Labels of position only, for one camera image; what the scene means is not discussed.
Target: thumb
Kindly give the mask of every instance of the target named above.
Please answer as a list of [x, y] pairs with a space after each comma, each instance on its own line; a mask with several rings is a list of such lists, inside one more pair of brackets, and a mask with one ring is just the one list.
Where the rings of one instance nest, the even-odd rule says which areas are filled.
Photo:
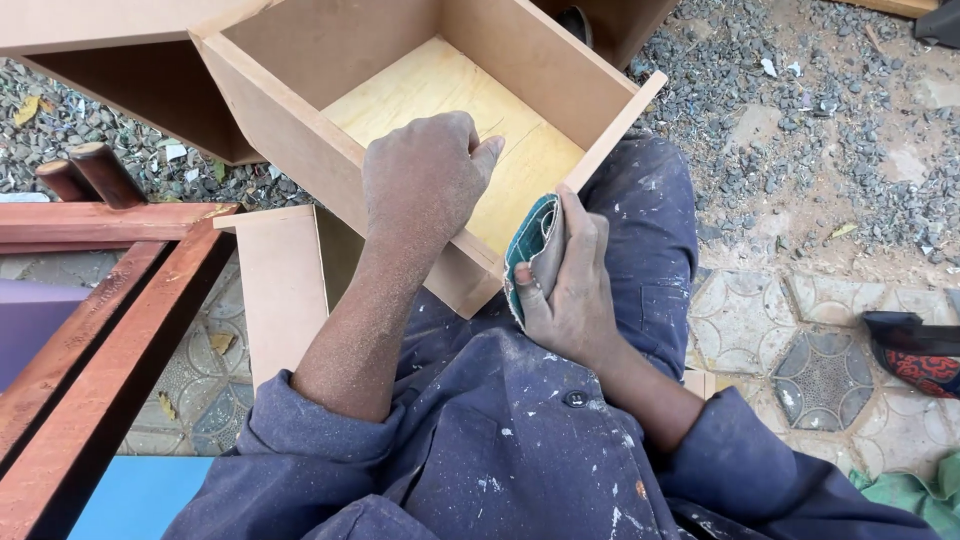
[[523, 308], [524, 325], [529, 331], [531, 328], [542, 327], [549, 324], [553, 319], [553, 312], [546, 298], [543, 297], [543, 289], [534, 280], [534, 274], [530, 270], [529, 262], [520, 262], [514, 268], [514, 283], [516, 284], [516, 295], [520, 298], [520, 307]]
[[500, 152], [503, 151], [506, 144], [507, 139], [496, 135], [478, 144], [470, 153], [470, 159], [487, 182], [490, 181], [490, 175], [493, 174], [496, 160], [500, 157]]

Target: gravel ground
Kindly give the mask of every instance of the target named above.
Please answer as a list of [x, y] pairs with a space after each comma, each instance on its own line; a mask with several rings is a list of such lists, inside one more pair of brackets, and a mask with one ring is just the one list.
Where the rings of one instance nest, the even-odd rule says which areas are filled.
[[[960, 54], [915, 41], [911, 24], [820, 0], [681, 2], [627, 74], [670, 78], [636, 128], [690, 155], [705, 243], [817, 258], [854, 224], [833, 242], [960, 272]], [[0, 67], [0, 193], [53, 197], [33, 169], [103, 140], [154, 201], [313, 201], [271, 165], [225, 168], [15, 61]], [[29, 96], [41, 107], [17, 127]], [[790, 226], [765, 232], [781, 213]]]

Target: black button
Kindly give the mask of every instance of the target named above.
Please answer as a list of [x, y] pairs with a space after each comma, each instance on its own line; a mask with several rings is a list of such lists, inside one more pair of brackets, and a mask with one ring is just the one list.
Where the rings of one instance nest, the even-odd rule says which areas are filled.
[[580, 408], [587, 405], [587, 394], [580, 390], [574, 390], [566, 395], [564, 403], [573, 408]]

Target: person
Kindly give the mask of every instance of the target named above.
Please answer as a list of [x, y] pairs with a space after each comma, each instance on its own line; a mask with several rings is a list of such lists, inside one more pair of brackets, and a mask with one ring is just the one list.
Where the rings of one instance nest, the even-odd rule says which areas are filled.
[[620, 141], [579, 197], [557, 188], [550, 297], [516, 269], [526, 334], [503, 294], [464, 320], [427, 292], [503, 147], [465, 112], [370, 145], [348, 290], [166, 538], [937, 537], [791, 451], [736, 389], [683, 389], [693, 188], [661, 138]]

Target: jacket sleeve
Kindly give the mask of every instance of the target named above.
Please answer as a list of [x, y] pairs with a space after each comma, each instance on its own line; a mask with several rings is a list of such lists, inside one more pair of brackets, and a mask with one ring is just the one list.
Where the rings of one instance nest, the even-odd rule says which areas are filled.
[[658, 474], [676, 497], [775, 539], [936, 539], [921, 518], [867, 501], [839, 469], [790, 450], [727, 388]]
[[295, 539], [373, 491], [370, 469], [389, 451], [402, 406], [383, 424], [331, 413], [290, 388], [283, 370], [257, 389], [236, 447], [164, 539]]

